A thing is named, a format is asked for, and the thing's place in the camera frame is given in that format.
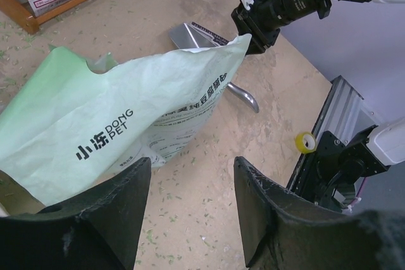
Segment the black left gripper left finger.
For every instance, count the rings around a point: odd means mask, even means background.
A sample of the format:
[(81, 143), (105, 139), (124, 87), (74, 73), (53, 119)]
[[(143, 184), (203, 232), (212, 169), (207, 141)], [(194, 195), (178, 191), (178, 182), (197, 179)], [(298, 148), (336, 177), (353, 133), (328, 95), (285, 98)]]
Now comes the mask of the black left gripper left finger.
[(150, 181), (143, 157), (36, 214), (1, 218), (1, 269), (133, 269)]

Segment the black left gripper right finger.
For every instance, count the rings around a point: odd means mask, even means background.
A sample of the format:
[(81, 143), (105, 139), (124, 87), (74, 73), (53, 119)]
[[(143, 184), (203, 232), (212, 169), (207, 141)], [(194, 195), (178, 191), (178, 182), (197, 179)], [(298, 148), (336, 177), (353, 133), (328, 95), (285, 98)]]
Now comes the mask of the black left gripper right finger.
[(248, 269), (404, 269), (404, 213), (354, 216), (304, 200), (234, 160), (235, 197)]

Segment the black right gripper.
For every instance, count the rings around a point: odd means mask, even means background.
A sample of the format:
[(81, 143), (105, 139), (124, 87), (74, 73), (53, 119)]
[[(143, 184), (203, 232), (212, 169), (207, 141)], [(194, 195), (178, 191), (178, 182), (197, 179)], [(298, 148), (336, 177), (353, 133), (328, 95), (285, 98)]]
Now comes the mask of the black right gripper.
[(254, 20), (250, 12), (246, 10), (242, 3), (232, 11), (232, 20), (238, 31), (238, 35), (251, 35), (251, 40), (246, 51), (246, 55), (258, 55), (266, 52), (267, 49), (274, 46), (279, 29), (266, 30), (259, 26), (259, 23)]

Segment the black white bag sealing strip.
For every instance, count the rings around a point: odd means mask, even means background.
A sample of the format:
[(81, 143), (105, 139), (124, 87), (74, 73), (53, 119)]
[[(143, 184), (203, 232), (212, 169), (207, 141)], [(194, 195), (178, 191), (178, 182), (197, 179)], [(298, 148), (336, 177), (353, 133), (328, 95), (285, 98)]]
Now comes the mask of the black white bag sealing strip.
[(203, 27), (202, 25), (194, 21), (191, 23), (191, 26), (216, 46), (225, 46), (229, 43), (227, 39), (208, 30), (207, 28)]

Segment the silver metal scoop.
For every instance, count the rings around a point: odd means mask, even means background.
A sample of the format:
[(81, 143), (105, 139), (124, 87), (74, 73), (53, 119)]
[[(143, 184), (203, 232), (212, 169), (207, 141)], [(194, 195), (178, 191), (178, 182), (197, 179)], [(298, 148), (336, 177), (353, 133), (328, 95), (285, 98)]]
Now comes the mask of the silver metal scoop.
[[(209, 41), (205, 36), (192, 28), (191, 23), (181, 23), (168, 32), (169, 38), (178, 49), (192, 49), (199, 47), (218, 47)], [(249, 106), (255, 113), (259, 113), (259, 105), (252, 94), (236, 86), (232, 82), (227, 85), (227, 89)]]

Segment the green cat litter bag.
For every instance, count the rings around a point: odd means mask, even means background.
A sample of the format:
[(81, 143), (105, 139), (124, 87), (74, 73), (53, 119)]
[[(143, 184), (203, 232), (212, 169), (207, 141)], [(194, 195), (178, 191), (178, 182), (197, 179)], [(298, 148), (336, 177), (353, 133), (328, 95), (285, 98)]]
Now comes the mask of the green cat litter bag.
[(250, 41), (132, 59), (104, 73), (54, 48), (1, 113), (1, 170), (51, 206), (142, 157), (164, 165), (209, 120)]

